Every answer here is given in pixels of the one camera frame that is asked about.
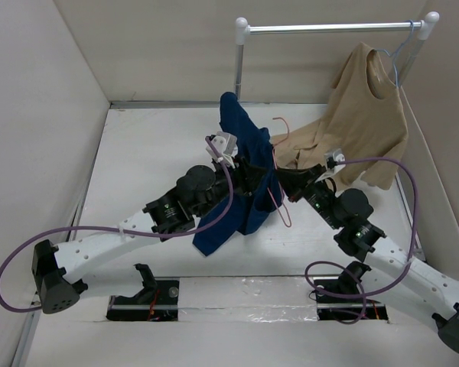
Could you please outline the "blue t shirt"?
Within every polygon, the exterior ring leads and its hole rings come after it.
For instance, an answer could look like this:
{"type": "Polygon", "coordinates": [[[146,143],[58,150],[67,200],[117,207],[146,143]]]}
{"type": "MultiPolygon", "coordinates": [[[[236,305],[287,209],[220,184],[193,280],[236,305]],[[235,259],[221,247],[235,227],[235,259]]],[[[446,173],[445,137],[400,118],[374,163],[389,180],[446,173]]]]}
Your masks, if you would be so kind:
{"type": "Polygon", "coordinates": [[[194,247],[205,256],[213,254],[235,232],[243,235],[256,232],[282,204],[279,183],[273,173],[269,130],[254,125],[232,92],[220,97],[220,127],[236,136],[238,153],[251,165],[264,167],[267,174],[252,196],[235,195],[228,213],[214,226],[194,236],[194,247]]]}

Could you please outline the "pink wire hanger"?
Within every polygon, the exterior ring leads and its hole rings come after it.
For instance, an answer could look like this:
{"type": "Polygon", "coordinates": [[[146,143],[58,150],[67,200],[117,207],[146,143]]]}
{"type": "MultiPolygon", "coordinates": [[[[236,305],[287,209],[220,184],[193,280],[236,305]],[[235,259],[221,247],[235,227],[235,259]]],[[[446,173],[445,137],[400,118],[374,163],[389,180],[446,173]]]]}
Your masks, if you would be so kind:
{"type": "MultiPolygon", "coordinates": [[[[275,148],[277,146],[279,146],[282,142],[286,141],[289,137],[289,134],[290,134],[290,128],[288,126],[288,123],[287,121],[281,117],[281,116],[277,116],[277,117],[273,117],[272,118],[273,121],[280,121],[280,122],[283,122],[284,125],[285,125],[285,129],[286,129],[286,133],[285,133],[285,137],[279,141],[277,141],[276,143],[272,143],[272,162],[273,162],[273,166],[275,169],[278,168],[278,165],[277,165],[277,162],[276,162],[276,159],[275,159],[275,148]]],[[[273,193],[271,192],[271,190],[268,188],[267,191],[268,191],[268,194],[273,202],[273,205],[275,207],[275,210],[277,212],[277,214],[279,215],[281,221],[282,221],[282,224],[286,227],[286,228],[291,228],[292,226],[292,221],[291,221],[291,215],[290,215],[290,212],[288,210],[288,207],[286,206],[285,204],[285,192],[282,188],[282,185],[279,183],[278,184],[278,188],[279,188],[279,193],[280,193],[280,197],[281,197],[281,204],[278,205],[277,204],[277,201],[273,195],[273,193]]]]}

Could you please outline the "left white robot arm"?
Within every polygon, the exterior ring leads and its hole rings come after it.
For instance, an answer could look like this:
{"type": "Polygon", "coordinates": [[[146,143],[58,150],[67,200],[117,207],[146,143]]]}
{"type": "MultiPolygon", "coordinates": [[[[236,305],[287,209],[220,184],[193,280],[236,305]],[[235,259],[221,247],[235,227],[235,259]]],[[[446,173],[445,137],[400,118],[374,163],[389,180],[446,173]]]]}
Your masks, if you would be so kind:
{"type": "Polygon", "coordinates": [[[234,204],[238,196],[254,196],[266,173],[245,158],[236,158],[233,166],[219,161],[212,167],[196,165],[166,194],[115,227],[89,226],[88,236],[57,245],[48,239],[38,242],[31,270],[43,313],[62,312],[103,292],[149,302],[155,278],[146,264],[133,264],[126,275],[109,270],[102,276],[100,268],[139,248],[193,235],[197,218],[222,202],[234,204]]]}

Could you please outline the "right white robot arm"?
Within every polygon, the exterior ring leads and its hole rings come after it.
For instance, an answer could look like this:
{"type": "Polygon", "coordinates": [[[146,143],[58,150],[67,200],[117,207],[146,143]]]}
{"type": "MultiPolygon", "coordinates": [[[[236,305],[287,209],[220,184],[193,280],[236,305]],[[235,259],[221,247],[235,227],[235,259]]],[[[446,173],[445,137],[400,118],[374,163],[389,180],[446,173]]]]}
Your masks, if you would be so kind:
{"type": "Polygon", "coordinates": [[[363,191],[337,195],[324,181],[325,172],[320,164],[275,170],[289,200],[306,200],[338,231],[334,241],[353,258],[335,282],[317,287],[315,294],[352,301],[366,297],[394,307],[431,328],[459,354],[459,281],[400,248],[368,220],[373,208],[363,191]]]}

